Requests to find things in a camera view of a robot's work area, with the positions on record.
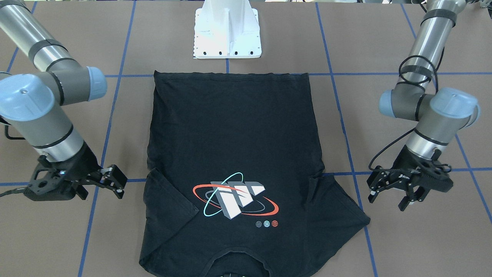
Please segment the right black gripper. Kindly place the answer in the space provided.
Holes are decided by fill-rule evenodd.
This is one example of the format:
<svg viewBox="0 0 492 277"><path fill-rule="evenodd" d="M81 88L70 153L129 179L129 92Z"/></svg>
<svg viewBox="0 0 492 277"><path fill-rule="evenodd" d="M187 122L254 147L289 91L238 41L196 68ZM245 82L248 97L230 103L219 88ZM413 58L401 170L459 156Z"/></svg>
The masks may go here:
<svg viewBox="0 0 492 277"><path fill-rule="evenodd" d="M88 191L83 185L74 185L76 181L81 184L93 184L99 188L112 191L118 199L122 199L125 194L125 185L128 182L126 175L117 165L109 165L101 168L97 157L87 143L71 158L65 161L65 183L67 187L73 188L75 194L81 199L86 200Z"/></svg>

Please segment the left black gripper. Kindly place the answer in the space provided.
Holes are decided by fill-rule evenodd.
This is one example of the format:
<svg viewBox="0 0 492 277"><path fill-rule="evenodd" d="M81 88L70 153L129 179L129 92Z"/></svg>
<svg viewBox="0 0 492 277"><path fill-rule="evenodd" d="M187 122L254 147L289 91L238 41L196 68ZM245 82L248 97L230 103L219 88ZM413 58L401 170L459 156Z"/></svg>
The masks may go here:
<svg viewBox="0 0 492 277"><path fill-rule="evenodd" d="M406 192L406 196L398 205L401 212L404 212L411 203L423 202L425 188L418 186L417 190L414 190L413 185L408 185L413 176L420 175L422 162L422 157L410 151L407 146L404 146L391 169L384 169L381 165L377 165L367 179L367 185L371 190L368 196L369 202L371 204L374 203L380 192L391 188Z"/></svg>

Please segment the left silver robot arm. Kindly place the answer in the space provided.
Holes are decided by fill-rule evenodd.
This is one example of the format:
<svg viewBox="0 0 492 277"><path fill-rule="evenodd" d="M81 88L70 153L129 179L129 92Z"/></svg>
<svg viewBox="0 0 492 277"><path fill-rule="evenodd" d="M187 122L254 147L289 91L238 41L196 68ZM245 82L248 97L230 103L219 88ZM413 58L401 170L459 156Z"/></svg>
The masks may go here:
<svg viewBox="0 0 492 277"><path fill-rule="evenodd" d="M404 191L399 203L404 211L412 203L423 202L430 191L448 192L453 187L452 167L439 161L458 131L479 117L478 99L458 89L438 85L438 68L446 41L465 9L467 0L429 0L411 51L398 68L398 82L379 100L383 115L415 121L392 167L369 163L367 179L373 203L389 189Z"/></svg>

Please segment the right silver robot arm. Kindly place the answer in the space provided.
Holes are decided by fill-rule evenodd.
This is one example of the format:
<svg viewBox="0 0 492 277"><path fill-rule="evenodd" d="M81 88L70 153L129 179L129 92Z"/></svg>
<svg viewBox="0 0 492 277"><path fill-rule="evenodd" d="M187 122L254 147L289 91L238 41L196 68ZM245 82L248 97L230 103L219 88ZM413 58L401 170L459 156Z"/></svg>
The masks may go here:
<svg viewBox="0 0 492 277"><path fill-rule="evenodd" d="M30 200L86 199L86 185L124 195L128 181L116 166L103 168L63 111L64 105L102 98L107 81L102 71L83 67L42 26L21 0L1 1L1 29L39 70L1 73L1 123L13 127L38 153L28 185L1 194Z"/></svg>

